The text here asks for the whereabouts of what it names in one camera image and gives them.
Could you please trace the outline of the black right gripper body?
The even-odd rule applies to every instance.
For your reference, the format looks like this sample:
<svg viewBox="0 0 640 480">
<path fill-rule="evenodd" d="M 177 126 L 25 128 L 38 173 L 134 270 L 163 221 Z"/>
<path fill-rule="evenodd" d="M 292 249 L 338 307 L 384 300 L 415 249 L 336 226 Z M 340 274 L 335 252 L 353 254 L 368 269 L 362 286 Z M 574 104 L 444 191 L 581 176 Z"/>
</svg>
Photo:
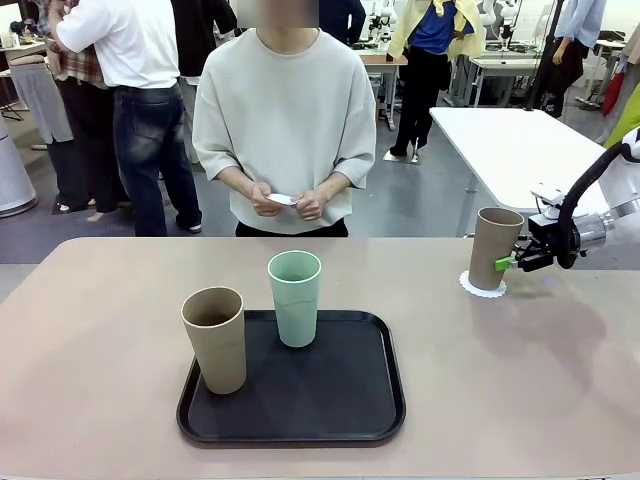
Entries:
<svg viewBox="0 0 640 480">
<path fill-rule="evenodd" d="M 528 219 L 529 251 L 538 257 L 553 261 L 557 244 L 558 221 L 538 213 Z"/>
</svg>

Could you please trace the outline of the brown tall cup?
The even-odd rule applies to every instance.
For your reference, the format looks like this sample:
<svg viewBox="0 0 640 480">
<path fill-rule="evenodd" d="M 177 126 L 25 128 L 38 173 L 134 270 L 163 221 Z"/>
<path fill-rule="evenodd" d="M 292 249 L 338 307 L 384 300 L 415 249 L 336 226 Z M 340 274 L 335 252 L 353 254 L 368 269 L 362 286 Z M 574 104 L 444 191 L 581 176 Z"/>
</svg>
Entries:
<svg viewBox="0 0 640 480">
<path fill-rule="evenodd" d="M 239 390 L 247 376 L 242 296 L 228 287 L 205 288 L 184 301 L 181 315 L 207 388 L 218 395 Z"/>
<path fill-rule="evenodd" d="M 469 266 L 469 282 L 480 290 L 497 290 L 504 272 L 495 262 L 510 257 L 520 235 L 524 217 L 500 207 L 481 208 L 477 213 Z"/>
</svg>

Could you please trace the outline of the white scalloped paper coaster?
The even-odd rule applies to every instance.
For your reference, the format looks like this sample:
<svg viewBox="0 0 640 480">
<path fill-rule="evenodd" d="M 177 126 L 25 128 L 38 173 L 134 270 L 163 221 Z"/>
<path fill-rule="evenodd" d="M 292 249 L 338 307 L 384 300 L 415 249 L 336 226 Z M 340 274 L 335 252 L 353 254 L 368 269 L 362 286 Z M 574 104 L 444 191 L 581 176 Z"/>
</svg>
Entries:
<svg viewBox="0 0 640 480">
<path fill-rule="evenodd" d="M 507 291 L 507 286 L 504 280 L 500 281 L 499 286 L 496 289 L 493 290 L 485 290 L 485 289 L 481 289 L 478 287 L 475 287 L 474 285 L 471 284 L 471 282 L 469 281 L 469 271 L 466 270 L 464 272 L 462 272 L 459 276 L 459 283 L 461 285 L 461 287 L 466 290 L 468 293 L 480 297 L 480 298 L 487 298 L 487 299 L 493 299 L 493 298 L 499 298 L 501 296 L 503 296 L 506 291 Z"/>
</svg>

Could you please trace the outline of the mint green tall cup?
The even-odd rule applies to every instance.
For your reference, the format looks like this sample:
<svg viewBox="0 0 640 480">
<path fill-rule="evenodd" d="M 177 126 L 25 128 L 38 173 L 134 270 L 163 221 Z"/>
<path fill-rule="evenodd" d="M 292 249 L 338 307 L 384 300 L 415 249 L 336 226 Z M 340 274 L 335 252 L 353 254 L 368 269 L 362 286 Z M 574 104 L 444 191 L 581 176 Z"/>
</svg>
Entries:
<svg viewBox="0 0 640 480">
<path fill-rule="evenodd" d="M 281 252 L 268 263 L 280 340 L 288 347 L 310 345 L 316 335 L 322 264 L 307 251 Z"/>
</svg>

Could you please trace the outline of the person's left forearm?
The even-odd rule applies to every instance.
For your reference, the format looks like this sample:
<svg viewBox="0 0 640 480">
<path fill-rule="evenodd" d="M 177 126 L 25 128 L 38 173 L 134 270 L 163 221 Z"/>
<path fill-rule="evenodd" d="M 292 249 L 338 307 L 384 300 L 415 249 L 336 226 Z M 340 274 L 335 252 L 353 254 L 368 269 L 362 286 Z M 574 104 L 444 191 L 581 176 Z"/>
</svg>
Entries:
<svg viewBox="0 0 640 480">
<path fill-rule="evenodd" d="M 315 188 L 315 194 L 323 204 L 330 202 L 338 194 L 349 188 L 350 180 L 340 172 L 333 172 L 322 184 Z"/>
</svg>

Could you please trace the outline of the person's right hand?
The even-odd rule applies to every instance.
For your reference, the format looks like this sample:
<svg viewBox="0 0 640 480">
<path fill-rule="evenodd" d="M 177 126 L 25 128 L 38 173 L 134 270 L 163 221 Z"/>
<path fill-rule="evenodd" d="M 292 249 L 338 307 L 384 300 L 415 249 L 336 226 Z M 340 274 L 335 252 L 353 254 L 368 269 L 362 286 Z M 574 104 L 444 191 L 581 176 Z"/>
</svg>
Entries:
<svg viewBox="0 0 640 480">
<path fill-rule="evenodd" d="M 272 194 L 271 188 L 262 182 L 254 182 L 251 187 L 250 199 L 255 213 L 261 217 L 278 216 L 284 206 L 269 198 Z"/>
</svg>

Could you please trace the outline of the white folding table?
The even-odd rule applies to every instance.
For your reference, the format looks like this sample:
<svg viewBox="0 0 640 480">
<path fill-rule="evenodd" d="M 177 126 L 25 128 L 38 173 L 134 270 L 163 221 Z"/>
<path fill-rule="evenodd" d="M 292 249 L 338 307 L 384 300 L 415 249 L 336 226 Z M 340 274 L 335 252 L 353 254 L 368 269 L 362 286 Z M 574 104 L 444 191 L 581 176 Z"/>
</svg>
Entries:
<svg viewBox="0 0 640 480">
<path fill-rule="evenodd" d="M 455 235 L 474 230 L 476 192 L 525 217 L 538 212 L 532 190 L 566 193 L 604 148 L 540 110 L 434 107 L 434 123 L 471 171 Z"/>
</svg>

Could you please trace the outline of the person in lime green trousers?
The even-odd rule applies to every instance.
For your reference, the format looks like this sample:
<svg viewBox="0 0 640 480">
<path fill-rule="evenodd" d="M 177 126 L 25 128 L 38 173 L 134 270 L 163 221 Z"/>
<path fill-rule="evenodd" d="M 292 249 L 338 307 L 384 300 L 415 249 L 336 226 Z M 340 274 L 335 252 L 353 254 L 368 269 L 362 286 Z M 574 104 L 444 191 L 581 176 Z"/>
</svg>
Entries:
<svg viewBox="0 0 640 480">
<path fill-rule="evenodd" d="M 597 142 L 609 148 L 633 128 L 640 126 L 640 47 L 622 55 L 626 60 L 620 72 L 617 97 L 605 116 Z"/>
</svg>

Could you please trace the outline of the grey background desk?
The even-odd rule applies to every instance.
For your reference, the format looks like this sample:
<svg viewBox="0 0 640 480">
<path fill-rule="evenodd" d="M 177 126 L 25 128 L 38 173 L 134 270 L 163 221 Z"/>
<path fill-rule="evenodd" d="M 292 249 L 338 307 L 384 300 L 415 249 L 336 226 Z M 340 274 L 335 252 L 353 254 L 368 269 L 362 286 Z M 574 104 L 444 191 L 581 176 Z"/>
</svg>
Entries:
<svg viewBox="0 0 640 480">
<path fill-rule="evenodd" d="M 505 108 L 509 104 L 516 77 L 531 77 L 536 74 L 540 60 L 534 58 L 507 57 L 506 59 L 479 57 L 471 60 L 476 67 L 476 93 L 470 105 L 477 108 L 480 105 L 481 92 L 486 78 L 505 78 L 501 97 L 496 104 L 498 108 Z"/>
</svg>

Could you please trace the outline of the person in light blue shirt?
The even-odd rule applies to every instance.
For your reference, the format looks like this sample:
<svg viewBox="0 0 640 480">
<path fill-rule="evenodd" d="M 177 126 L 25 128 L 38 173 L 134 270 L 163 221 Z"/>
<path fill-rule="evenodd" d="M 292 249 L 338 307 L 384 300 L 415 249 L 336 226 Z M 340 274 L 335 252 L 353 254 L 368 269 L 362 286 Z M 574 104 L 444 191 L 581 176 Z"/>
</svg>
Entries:
<svg viewBox="0 0 640 480">
<path fill-rule="evenodd" d="M 567 0 L 554 33 L 539 109 L 559 118 L 565 94 L 584 73 L 583 64 L 599 39 L 608 0 Z"/>
</svg>

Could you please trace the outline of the wooden top desk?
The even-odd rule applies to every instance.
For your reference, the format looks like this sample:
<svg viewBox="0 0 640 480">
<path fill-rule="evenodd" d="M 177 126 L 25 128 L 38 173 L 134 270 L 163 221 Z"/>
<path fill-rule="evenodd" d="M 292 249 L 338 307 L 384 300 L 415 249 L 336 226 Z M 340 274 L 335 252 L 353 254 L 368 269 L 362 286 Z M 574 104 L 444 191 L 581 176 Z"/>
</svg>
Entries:
<svg viewBox="0 0 640 480">
<path fill-rule="evenodd" d="M 379 116 L 386 122 L 390 131 L 395 131 L 394 109 L 399 69 L 406 66 L 408 61 L 403 55 L 395 59 L 376 50 L 359 50 L 358 54 L 369 75 L 382 76 L 384 100 L 378 109 Z"/>
</svg>

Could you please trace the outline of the black plastic tray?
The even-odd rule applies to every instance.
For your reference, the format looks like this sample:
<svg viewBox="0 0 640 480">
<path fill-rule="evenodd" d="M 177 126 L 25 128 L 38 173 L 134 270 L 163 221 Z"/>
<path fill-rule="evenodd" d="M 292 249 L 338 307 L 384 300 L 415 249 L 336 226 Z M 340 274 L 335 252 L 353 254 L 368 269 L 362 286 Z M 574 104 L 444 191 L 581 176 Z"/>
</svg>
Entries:
<svg viewBox="0 0 640 480">
<path fill-rule="evenodd" d="M 208 390 L 192 364 L 176 421 L 207 447 L 374 445 L 402 427 L 406 403 L 392 335 L 364 311 L 321 310 L 302 348 L 279 339 L 272 310 L 245 315 L 247 380 L 236 392 Z"/>
</svg>

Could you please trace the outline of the person in beige t-shirt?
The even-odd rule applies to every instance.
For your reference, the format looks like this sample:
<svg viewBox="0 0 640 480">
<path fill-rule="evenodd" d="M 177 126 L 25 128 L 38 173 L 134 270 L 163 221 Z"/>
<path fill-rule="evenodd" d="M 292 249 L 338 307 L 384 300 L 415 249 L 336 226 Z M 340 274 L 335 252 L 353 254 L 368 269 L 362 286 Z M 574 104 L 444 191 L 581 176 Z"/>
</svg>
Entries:
<svg viewBox="0 0 640 480">
<path fill-rule="evenodd" d="M 216 48 L 200 77 L 193 144 L 207 176 L 239 167 L 297 198 L 333 172 L 351 182 L 319 220 L 295 206 L 261 217 L 229 188 L 239 237 L 344 238 L 351 193 L 375 162 L 375 100 L 359 55 L 322 31 L 319 0 L 238 0 L 242 34 Z"/>
</svg>

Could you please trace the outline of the person in black top white trousers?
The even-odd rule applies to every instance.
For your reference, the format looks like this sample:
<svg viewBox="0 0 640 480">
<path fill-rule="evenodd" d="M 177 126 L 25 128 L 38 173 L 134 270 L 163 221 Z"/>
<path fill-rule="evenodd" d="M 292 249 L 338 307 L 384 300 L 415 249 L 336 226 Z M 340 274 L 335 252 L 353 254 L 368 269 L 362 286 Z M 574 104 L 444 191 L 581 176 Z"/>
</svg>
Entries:
<svg viewBox="0 0 640 480">
<path fill-rule="evenodd" d="M 228 0 L 171 0 L 178 48 L 179 87 L 184 103 L 184 143 L 188 160 L 198 162 L 192 143 L 196 90 L 209 54 L 237 27 Z"/>
</svg>

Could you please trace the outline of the person in red plaid shirt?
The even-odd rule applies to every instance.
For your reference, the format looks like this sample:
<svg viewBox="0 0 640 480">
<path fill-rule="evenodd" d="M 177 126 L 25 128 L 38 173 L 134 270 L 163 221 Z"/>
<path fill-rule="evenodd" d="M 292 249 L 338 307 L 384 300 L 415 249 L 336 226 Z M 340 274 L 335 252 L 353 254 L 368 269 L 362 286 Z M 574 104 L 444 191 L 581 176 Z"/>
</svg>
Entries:
<svg viewBox="0 0 640 480">
<path fill-rule="evenodd" d="M 93 46 L 74 53 L 62 49 L 53 37 L 49 13 L 68 13 L 79 0 L 42 0 L 44 22 L 54 74 L 60 90 L 74 142 L 88 176 L 95 213 L 92 223 L 128 203 L 122 185 L 113 137 L 113 91 L 105 84 Z"/>
</svg>

